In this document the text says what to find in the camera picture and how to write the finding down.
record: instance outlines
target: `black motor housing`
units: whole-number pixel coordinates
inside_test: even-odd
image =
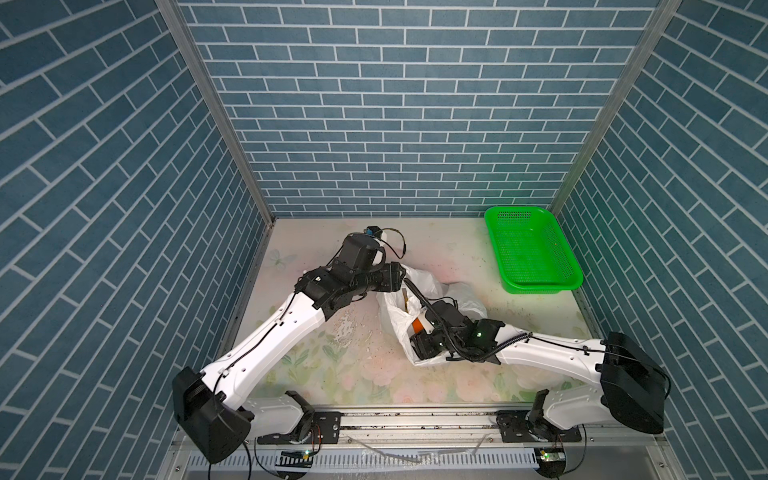
[[[210,463],[230,456],[250,432],[253,413],[214,398],[203,376],[184,367],[172,383],[176,421]]]
[[[366,231],[377,232],[378,227]],[[351,233],[344,238],[338,255],[329,263],[310,270],[299,278],[294,286],[313,300],[313,307],[322,309],[329,319],[339,309],[349,305],[355,296],[368,292],[395,292],[400,290],[406,269],[397,262],[387,262],[386,252],[373,235]],[[376,254],[380,261],[374,265]]]
[[[665,378],[659,373],[659,365],[623,333],[611,332],[602,343],[606,352],[599,365],[603,405],[631,429],[662,433]]]

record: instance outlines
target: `brick wall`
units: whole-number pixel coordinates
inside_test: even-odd
[[[684,0],[561,218],[603,329],[674,379],[689,478],[768,478],[766,22]]]
[[[0,2],[0,478],[145,478],[263,222],[152,0]]]
[[[546,207],[657,0],[182,0],[278,216]]]

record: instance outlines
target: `floral tabletop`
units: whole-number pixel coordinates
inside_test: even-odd
[[[237,341],[275,311],[304,270],[325,264],[347,233],[373,224],[405,234],[403,263],[429,270],[443,283],[472,285],[490,318],[540,333],[589,337],[569,292],[511,295],[502,289],[482,219],[338,219],[277,221]],[[399,238],[389,240],[398,248]],[[314,405],[530,402],[539,389],[575,383],[532,367],[488,362],[412,366],[397,339],[382,332],[378,311],[373,295],[340,310],[296,344],[252,396],[292,389]]]

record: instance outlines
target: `robotic arm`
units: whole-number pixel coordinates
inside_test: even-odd
[[[249,433],[306,437],[314,409],[300,395],[287,392],[258,402],[247,396],[294,345],[355,296],[400,290],[406,271],[386,262],[381,237],[378,227],[348,235],[334,258],[304,273],[283,305],[248,338],[201,371],[185,367],[174,377],[176,420],[209,462],[224,460]]]
[[[538,392],[528,417],[537,436],[554,440],[574,425],[609,419],[641,432],[662,432],[666,376],[626,336],[573,340],[492,319],[472,322],[450,303],[430,303],[406,278],[405,268],[386,262],[378,227],[348,235],[327,265],[301,276],[280,308],[227,354],[199,372],[181,370],[172,385],[179,425],[211,463],[224,460],[248,435],[306,438],[314,409],[300,395],[286,392],[257,401],[248,395],[280,358],[353,297],[399,291],[403,283],[427,309],[432,326],[429,333],[422,329],[411,337],[419,358],[447,351],[452,359],[536,366],[585,383],[562,392]]]
[[[664,386],[669,378],[623,333],[609,333],[606,340],[565,339],[526,332],[497,320],[472,322],[450,303],[440,300],[430,305],[410,279],[405,284],[426,307],[425,318],[433,327],[430,333],[421,329],[411,336],[420,359],[447,352],[450,360],[534,366],[585,384],[537,392],[528,417],[536,436],[554,441],[576,425],[611,420],[644,433],[664,430],[668,395]]]

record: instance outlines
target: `mesh basket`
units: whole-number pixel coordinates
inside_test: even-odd
[[[485,224],[509,293],[556,293],[581,286],[584,274],[547,210],[493,207],[485,212]]]

